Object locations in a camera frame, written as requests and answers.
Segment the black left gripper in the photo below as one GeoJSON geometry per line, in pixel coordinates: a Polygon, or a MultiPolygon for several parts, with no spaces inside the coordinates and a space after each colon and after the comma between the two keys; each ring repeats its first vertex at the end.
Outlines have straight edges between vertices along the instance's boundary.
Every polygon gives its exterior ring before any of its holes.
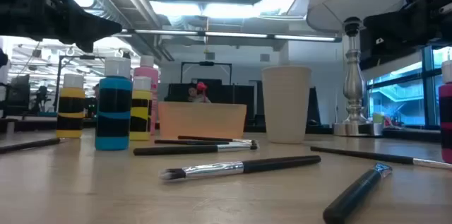
{"type": "Polygon", "coordinates": [[[122,25],[85,12],[80,7],[45,4],[43,13],[34,13],[25,3],[1,4],[1,35],[33,40],[56,39],[93,52],[94,43],[120,33],[122,25]]]}

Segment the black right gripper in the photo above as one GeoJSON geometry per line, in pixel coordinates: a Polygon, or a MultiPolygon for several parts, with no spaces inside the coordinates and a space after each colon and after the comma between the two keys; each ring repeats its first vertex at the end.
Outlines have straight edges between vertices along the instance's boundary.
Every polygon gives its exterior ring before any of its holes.
{"type": "Polygon", "coordinates": [[[451,44],[451,0],[416,0],[397,11],[368,16],[364,26],[377,42],[451,44]],[[403,18],[404,12],[409,19],[403,18]]]}

